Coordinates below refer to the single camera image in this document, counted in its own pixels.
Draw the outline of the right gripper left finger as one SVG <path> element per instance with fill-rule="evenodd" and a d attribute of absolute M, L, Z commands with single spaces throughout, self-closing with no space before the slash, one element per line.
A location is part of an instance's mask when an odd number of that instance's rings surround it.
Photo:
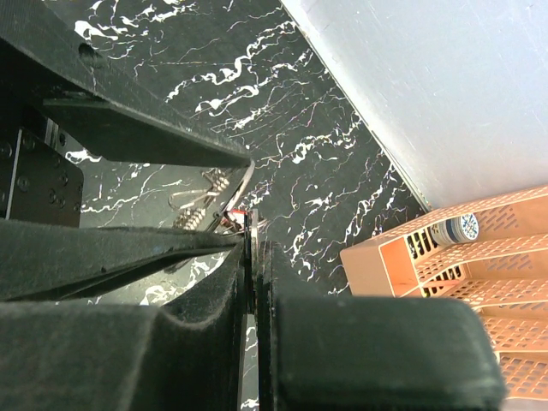
<path fill-rule="evenodd" d="M 4 410 L 237 410 L 242 247 L 158 306 L 4 303 Z"/>

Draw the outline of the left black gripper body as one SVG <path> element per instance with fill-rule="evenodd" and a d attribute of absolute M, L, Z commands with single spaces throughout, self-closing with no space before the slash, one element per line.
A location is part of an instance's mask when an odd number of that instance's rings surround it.
<path fill-rule="evenodd" d="M 77 227 L 84 176 L 64 157 L 70 135 L 45 107 L 75 88 L 1 43 L 1 217 Z"/>

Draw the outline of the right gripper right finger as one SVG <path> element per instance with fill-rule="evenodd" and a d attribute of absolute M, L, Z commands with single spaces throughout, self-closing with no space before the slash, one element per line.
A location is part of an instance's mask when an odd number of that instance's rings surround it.
<path fill-rule="evenodd" d="M 261 409 L 501 408 L 500 367 L 465 303 L 323 295 L 270 241 L 255 270 Z"/>

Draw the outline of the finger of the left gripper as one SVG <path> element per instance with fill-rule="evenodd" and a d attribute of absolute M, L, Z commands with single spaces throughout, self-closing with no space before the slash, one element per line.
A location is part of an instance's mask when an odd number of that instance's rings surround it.
<path fill-rule="evenodd" d="M 1 299 L 97 296 L 183 260 L 230 250 L 240 241 L 238 236 L 183 229 L 77 229 L 3 220 Z"/>
<path fill-rule="evenodd" d="M 248 150 L 168 106 L 41 1 L 1 3 L 1 85 L 115 162 L 244 168 Z"/>

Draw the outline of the large silver keyring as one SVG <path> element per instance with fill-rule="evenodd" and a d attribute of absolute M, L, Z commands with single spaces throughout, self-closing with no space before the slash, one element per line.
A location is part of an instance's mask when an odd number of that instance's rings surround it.
<path fill-rule="evenodd" d="M 233 210 L 235 206 L 239 203 L 241 196 L 246 192 L 247 185 L 251 181 L 254 170 L 255 170 L 255 162 L 252 160 L 250 165 L 247 167 L 247 170 L 243 174 L 243 177 L 241 178 L 240 182 L 238 183 L 234 193 L 223 206 L 222 213 Z"/>

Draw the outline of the key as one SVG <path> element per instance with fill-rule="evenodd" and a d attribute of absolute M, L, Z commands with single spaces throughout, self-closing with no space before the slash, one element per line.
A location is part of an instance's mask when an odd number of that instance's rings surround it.
<path fill-rule="evenodd" d="M 244 218 L 244 271 L 247 313 L 256 313 L 256 278 L 259 253 L 258 211 L 252 209 Z"/>

